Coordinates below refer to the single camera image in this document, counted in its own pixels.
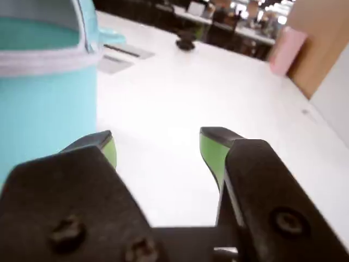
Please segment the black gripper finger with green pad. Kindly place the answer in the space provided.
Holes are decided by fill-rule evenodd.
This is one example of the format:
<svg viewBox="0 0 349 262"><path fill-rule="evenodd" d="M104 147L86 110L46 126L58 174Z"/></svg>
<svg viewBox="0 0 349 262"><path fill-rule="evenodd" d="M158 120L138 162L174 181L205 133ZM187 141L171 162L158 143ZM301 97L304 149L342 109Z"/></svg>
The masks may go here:
<svg viewBox="0 0 349 262"><path fill-rule="evenodd" d="M103 153L110 131L17 165L1 192L1 261L163 261L144 214Z"/></svg>
<svg viewBox="0 0 349 262"><path fill-rule="evenodd" d="M224 127L200 129L200 154L220 193L235 261L348 261L348 251L271 145Z"/></svg>

